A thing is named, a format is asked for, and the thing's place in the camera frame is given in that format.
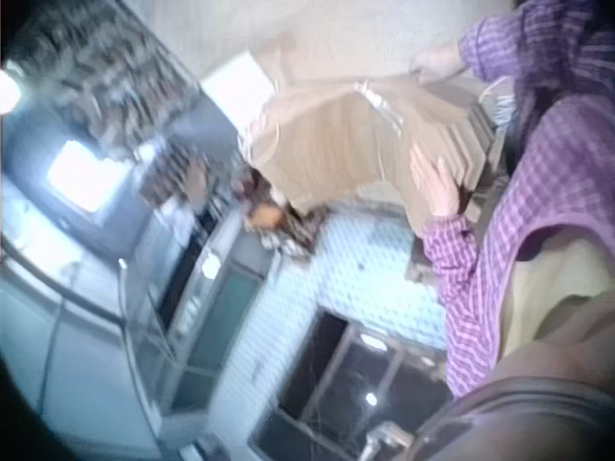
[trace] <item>purple plaid shirt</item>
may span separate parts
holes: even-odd
[[[457,397],[496,365],[506,286],[529,235],[577,226],[615,255],[615,34],[592,23],[591,3],[530,1],[484,19],[459,43],[481,79],[515,77],[519,124],[529,135],[480,250],[461,216],[426,225],[447,311],[447,380]],[[553,99],[536,116],[545,88]]]

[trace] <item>white tiled wall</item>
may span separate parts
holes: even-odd
[[[210,406],[208,430],[234,461],[283,384],[318,305],[444,349],[444,310],[432,288],[404,280],[412,234],[401,222],[334,215],[310,264],[286,260],[263,285]]]

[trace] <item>hand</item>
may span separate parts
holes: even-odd
[[[416,74],[420,84],[449,79],[465,69],[456,42],[433,46],[419,52],[410,63],[410,73]]]
[[[433,165],[416,146],[410,154],[410,171],[431,216],[445,218],[459,212],[459,187],[444,158]]]

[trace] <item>window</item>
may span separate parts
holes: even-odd
[[[77,141],[68,141],[47,173],[47,180],[69,202],[88,213],[105,204],[125,180],[129,167],[99,160]]]
[[[412,434],[451,398],[436,372],[443,360],[324,313],[253,447],[271,461],[349,461],[384,423]]]

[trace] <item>plaid sleeve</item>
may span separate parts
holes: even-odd
[[[425,254],[438,277],[438,295],[449,306],[467,294],[475,273],[478,249],[464,216],[433,220],[425,226]]]
[[[459,41],[459,52],[466,65],[481,80],[527,74],[534,60],[525,60],[520,50],[554,54],[561,47],[561,16],[564,0],[530,0],[506,15],[491,16],[470,28]]]

